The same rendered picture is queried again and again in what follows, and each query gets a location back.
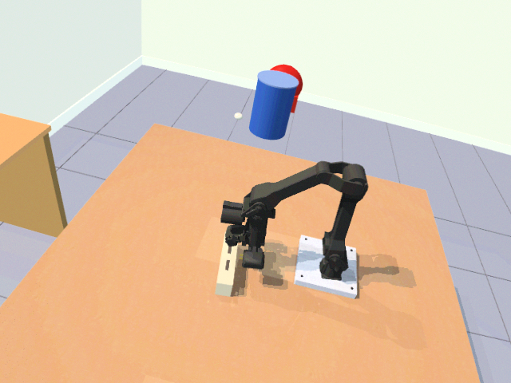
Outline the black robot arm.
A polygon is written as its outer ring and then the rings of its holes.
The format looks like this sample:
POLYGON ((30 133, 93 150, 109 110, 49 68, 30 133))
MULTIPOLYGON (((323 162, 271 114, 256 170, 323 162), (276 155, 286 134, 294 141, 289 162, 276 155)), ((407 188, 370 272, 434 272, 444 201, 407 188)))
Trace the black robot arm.
POLYGON ((347 162, 319 161, 316 165, 275 183, 266 182, 254 186, 243 203, 225 200, 220 217, 221 223, 229 223, 225 232, 225 243, 236 247, 237 243, 247 245, 246 231, 263 231, 268 218, 275 218, 275 207, 290 196, 326 184, 342 192, 335 221, 330 232, 325 231, 323 238, 324 258, 319 262, 321 278, 342 280, 342 272, 349 268, 345 238, 355 211, 357 202, 363 199, 369 185, 365 168, 360 164, 347 162), (342 174, 342 178, 335 173, 342 174))

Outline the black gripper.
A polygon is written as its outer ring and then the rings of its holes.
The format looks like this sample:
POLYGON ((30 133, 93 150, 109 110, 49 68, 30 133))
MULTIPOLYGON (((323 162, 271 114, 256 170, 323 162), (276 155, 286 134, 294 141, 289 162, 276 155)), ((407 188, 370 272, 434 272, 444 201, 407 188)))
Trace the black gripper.
POLYGON ((267 228, 263 231, 253 231, 248 227, 247 219, 247 231, 246 240, 248 245, 248 251, 244 250, 242 267, 248 269, 262 270, 264 268, 264 252, 261 248, 265 245, 265 236, 267 234, 267 228))

